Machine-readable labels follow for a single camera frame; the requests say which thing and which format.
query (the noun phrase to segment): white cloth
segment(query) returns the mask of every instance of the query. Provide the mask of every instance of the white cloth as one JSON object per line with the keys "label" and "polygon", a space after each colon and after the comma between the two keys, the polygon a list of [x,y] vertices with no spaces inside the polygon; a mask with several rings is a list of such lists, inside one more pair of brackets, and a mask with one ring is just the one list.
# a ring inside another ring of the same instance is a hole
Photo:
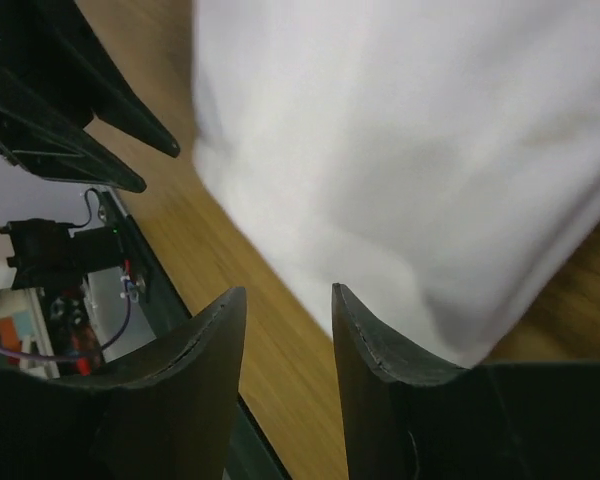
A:
{"label": "white cloth", "polygon": [[199,0],[203,182],[315,320],[464,366],[600,219],[600,0]]}

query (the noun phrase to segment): wire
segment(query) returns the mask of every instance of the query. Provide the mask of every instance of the wire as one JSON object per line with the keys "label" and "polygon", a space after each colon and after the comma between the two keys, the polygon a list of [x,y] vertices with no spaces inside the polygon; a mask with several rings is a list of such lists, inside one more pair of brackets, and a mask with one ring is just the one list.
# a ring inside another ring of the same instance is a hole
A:
{"label": "wire", "polygon": [[87,204],[87,211],[89,212],[89,219],[85,222],[82,223],[80,225],[76,225],[75,223],[71,223],[71,228],[84,228],[87,225],[89,225],[91,223],[91,220],[93,220],[93,210],[91,209],[91,204],[89,203],[89,194],[90,193],[94,193],[95,196],[98,198],[98,204],[100,203],[100,191],[96,190],[95,188],[91,187],[91,188],[87,188],[84,191],[84,202]]}
{"label": "wire", "polygon": [[104,350],[113,345],[124,333],[129,325],[129,319],[131,318],[131,297],[129,295],[129,285],[125,282],[124,284],[125,296],[127,298],[127,313],[124,317],[124,322],[118,330],[118,332],[111,337],[105,344],[98,348],[89,350],[88,352],[80,352],[74,355],[41,355],[39,353],[25,353],[25,352],[14,352],[8,348],[4,348],[0,345],[0,354],[6,355],[7,357],[19,358],[21,360],[35,360],[37,362],[57,362],[57,363],[73,363],[77,362],[82,358],[91,358],[100,355]]}

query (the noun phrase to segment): wooden surface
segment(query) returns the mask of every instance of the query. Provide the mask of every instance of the wooden surface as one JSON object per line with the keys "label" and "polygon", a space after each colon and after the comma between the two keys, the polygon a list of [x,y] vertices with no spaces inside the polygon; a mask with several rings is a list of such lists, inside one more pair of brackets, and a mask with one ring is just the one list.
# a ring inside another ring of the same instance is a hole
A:
{"label": "wooden surface", "polygon": [[[147,181],[123,199],[192,312],[247,287],[240,391],[295,479],[346,478],[330,340],[204,190],[192,166],[190,0],[81,0],[138,96],[176,136],[171,159],[95,122],[89,132]],[[492,358],[600,358],[600,227]]]}

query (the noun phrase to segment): purple cable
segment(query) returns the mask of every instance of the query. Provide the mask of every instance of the purple cable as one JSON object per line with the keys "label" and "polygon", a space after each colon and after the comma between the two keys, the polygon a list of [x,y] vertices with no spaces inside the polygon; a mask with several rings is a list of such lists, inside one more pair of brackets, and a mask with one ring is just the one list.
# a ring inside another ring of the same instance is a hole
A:
{"label": "purple cable", "polygon": [[89,350],[88,352],[76,353],[75,355],[40,355],[39,353],[25,353],[25,352],[14,352],[13,350],[9,350],[8,348],[4,348],[0,345],[0,354],[6,355],[7,357],[19,358],[21,360],[35,360],[37,362],[57,362],[57,363],[73,363],[77,362],[82,358],[91,358],[100,355],[104,350],[113,345],[116,340],[118,340],[122,334],[124,333],[127,325],[129,325],[129,319],[131,318],[131,298],[129,297],[129,288],[128,283],[124,284],[124,291],[127,294],[127,314],[124,317],[124,322],[122,322],[122,327],[120,330],[111,337],[107,343],[104,345],[94,348],[93,350]]}

